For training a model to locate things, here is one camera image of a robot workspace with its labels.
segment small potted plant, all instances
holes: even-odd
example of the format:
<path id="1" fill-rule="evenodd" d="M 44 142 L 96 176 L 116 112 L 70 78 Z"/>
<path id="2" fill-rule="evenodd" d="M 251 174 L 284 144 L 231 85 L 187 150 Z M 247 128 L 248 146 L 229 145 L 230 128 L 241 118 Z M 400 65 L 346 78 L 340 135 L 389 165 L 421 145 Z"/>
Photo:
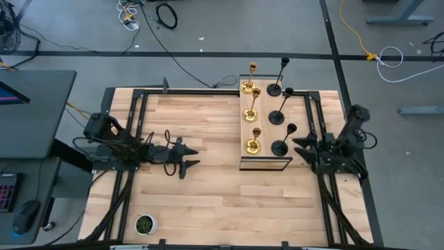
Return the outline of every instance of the small potted plant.
<path id="1" fill-rule="evenodd" d="M 150 215 L 140 215 L 135 223 L 135 230 L 140 235 L 152 235 L 157 230 L 158 222 Z"/>

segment black candlestick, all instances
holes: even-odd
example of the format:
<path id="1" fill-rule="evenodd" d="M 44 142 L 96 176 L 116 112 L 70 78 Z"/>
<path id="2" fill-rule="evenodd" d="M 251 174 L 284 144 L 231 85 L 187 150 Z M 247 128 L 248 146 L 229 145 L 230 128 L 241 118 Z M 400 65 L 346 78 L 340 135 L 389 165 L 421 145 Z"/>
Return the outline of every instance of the black candlestick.
<path id="1" fill-rule="evenodd" d="M 282 88 L 278 85 L 279 83 L 279 78 L 280 75 L 282 74 L 282 70 L 285 68 L 285 66 L 287 66 L 287 64 L 290 62 L 290 59 L 288 58 L 281 58 L 281 63 L 280 63 L 280 72 L 279 72 L 279 76 L 276 80 L 276 83 L 272 83 L 270 84 L 267 88 L 266 88 L 266 92 L 271 95 L 272 97 L 277 97 L 280 96 L 280 94 L 282 93 Z"/>
<path id="2" fill-rule="evenodd" d="M 288 88 L 285 89 L 285 92 L 284 92 L 284 97 L 285 97 L 285 99 L 284 99 L 284 102 L 282 102 L 282 105 L 280 106 L 280 109 L 279 109 L 279 110 L 271 111 L 271 112 L 270 112 L 270 115 L 268 115 L 268 120 L 269 120 L 272 124 L 279 125 L 279 124 L 282 124 L 282 122 L 284 122 L 284 120 L 285 120 L 285 116 L 284 116 L 284 114 L 283 114 L 282 112 L 280 112 L 280 111 L 281 111 L 282 107 L 284 106 L 285 101 L 286 101 L 291 95 L 293 95 L 293 93 L 294 93 L 294 90 L 293 90 L 291 87 L 288 87 Z"/>
<path id="3" fill-rule="evenodd" d="M 285 140 L 290 134 L 295 133 L 297 129 L 298 127 L 295 124 L 288 124 L 287 135 L 285 135 L 285 138 L 283 140 L 277 140 L 272 143 L 271 151 L 276 156 L 285 156 L 285 154 L 287 154 L 287 152 L 289 151 L 289 147 L 285 143 Z"/>

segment white cable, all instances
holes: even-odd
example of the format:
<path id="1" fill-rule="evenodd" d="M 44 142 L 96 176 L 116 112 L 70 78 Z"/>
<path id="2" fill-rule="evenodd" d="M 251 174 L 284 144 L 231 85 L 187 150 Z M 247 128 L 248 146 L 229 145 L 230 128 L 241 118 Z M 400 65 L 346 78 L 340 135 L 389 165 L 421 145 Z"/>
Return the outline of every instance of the white cable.
<path id="1" fill-rule="evenodd" d="M 135 4 L 135 5 L 129 5 L 128 7 L 126 7 L 126 11 L 128 12 L 128 13 L 130 13 L 131 15 L 133 15 L 133 16 L 135 16 L 136 14 L 137 14 L 137 10 L 136 10 L 136 8 L 135 7 L 138 7 L 139 6 L 139 4 Z M 120 21 L 120 23 L 123 25 L 123 27 L 125 27 L 127 30 L 129 30 L 129 31 L 136 31 L 136 30 L 138 30 L 139 28 L 140 28 L 140 24 L 139 24 L 139 22 L 138 21 L 136 21 L 136 20 L 132 20 L 131 22 L 133 23 L 133 24 L 136 24 L 136 26 L 137 26 L 137 28 L 130 28 L 130 27 L 128 27 L 128 26 L 126 26 L 124 23 L 123 23 L 123 20 L 122 20 L 122 13 L 126 16 L 126 13 L 125 13 L 125 11 L 123 10 L 123 4 L 122 4 L 122 1 L 121 0 L 119 0 L 119 2 L 117 3 L 117 7 L 116 7 L 116 9 L 119 11 L 119 21 Z"/>
<path id="2" fill-rule="evenodd" d="M 385 62 L 383 62 L 383 61 L 382 61 L 382 54 L 384 53 L 384 51 L 385 51 L 386 49 L 394 49 L 394 50 L 396 50 L 396 51 L 398 52 L 398 54 L 401 56 L 401 61 L 400 61 L 400 63 L 398 63 L 397 65 L 387 65 Z M 432 71 L 434 71 L 434 70 L 437 70 L 437 69 L 439 69 L 439 68 L 444 67 L 444 65 L 440 65 L 440 66 L 435 67 L 435 68 L 433 68 L 433 69 L 429 69 L 429 70 L 426 70 L 426 71 L 424 71 L 424 72 L 414 74 L 413 76 L 409 76 L 409 77 L 404 78 L 404 79 L 401 79 L 401 80 L 391 81 L 391 80 L 387 80 L 387 79 L 385 79 L 385 78 L 382 76 L 381 71 L 379 70 L 379 66 L 382 65 L 382 66 L 385 66 L 385 67 L 388 67 L 388 68 L 391 68 L 391 69 L 394 69 L 394 68 L 396 68 L 396 67 L 401 66 L 402 62 L 404 61 L 404 55 L 402 54 L 401 50 L 399 50 L 399 49 L 396 48 L 396 47 L 392 47 L 392 46 L 385 47 L 385 48 L 383 48 L 383 49 L 381 50 L 381 53 L 379 54 L 379 57 L 376 57 L 376 60 L 377 60 L 377 63 L 376 63 L 376 69 L 377 69 L 377 72 L 379 73 L 379 76 L 381 76 L 381 78 L 382 78 L 384 81 L 388 82 L 388 83 L 400 83 L 400 82 L 403 82 L 403 81 L 405 81 L 405 80 L 409 80 L 409 79 L 411 79 L 411 78 L 413 78 L 413 77 L 417 77 L 417 76 L 420 76 L 420 75 L 422 75 L 422 74 L 426 74 L 426 73 L 429 73 L 429 72 L 432 72 Z"/>

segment plant pot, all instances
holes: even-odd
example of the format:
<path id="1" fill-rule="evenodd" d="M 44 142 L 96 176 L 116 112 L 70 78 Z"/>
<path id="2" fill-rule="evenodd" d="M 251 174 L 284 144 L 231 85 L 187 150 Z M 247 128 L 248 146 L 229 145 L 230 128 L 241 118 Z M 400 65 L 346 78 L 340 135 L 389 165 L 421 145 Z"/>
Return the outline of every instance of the plant pot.
<path id="1" fill-rule="evenodd" d="M 146 217 L 148 219 L 148 221 L 151 223 L 149 232 L 147 232 L 147 233 L 141 233 L 141 232 L 139 232 L 139 230 L 137 230 L 137 222 L 139 220 L 143 219 L 144 217 Z M 156 218 L 154 218 L 151 215 L 140 215 L 136 219 L 136 222 L 134 223 L 134 229 L 136 230 L 136 233 L 138 233 L 140 235 L 152 235 L 157 231 L 158 226 L 159 226 L 159 223 L 157 222 Z"/>

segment keyboard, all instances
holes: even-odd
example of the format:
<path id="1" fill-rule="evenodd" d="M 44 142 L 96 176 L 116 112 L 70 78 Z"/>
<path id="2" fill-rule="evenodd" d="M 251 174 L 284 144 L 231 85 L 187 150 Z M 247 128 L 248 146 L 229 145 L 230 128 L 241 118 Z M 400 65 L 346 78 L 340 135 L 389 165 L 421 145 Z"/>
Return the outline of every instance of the keyboard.
<path id="1" fill-rule="evenodd" d="M 17 196 L 19 174 L 0 174 L 0 213 L 9 213 Z"/>

